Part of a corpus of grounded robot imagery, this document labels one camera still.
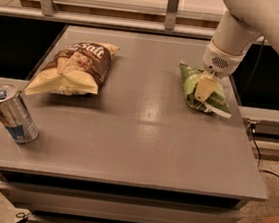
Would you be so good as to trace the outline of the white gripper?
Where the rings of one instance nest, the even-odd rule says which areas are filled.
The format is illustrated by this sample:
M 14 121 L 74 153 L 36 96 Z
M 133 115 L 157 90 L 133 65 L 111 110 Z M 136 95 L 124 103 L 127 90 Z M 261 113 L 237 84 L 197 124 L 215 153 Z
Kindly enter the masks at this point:
M 213 41 L 206 46 L 203 54 L 203 68 L 209 73 L 203 73 L 195 88 L 195 98 L 202 103 L 217 89 L 218 79 L 225 77 L 236 71 L 242 62 L 244 55 L 231 55 L 218 49 Z

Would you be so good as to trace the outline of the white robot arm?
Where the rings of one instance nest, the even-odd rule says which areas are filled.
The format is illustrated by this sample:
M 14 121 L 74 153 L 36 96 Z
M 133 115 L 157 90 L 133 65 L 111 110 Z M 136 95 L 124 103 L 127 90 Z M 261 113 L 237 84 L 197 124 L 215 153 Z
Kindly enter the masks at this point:
M 227 10 L 203 55 L 204 73 L 195 89 L 202 103 L 218 81 L 235 72 L 249 48 L 265 37 L 279 55 L 279 0 L 223 0 Z

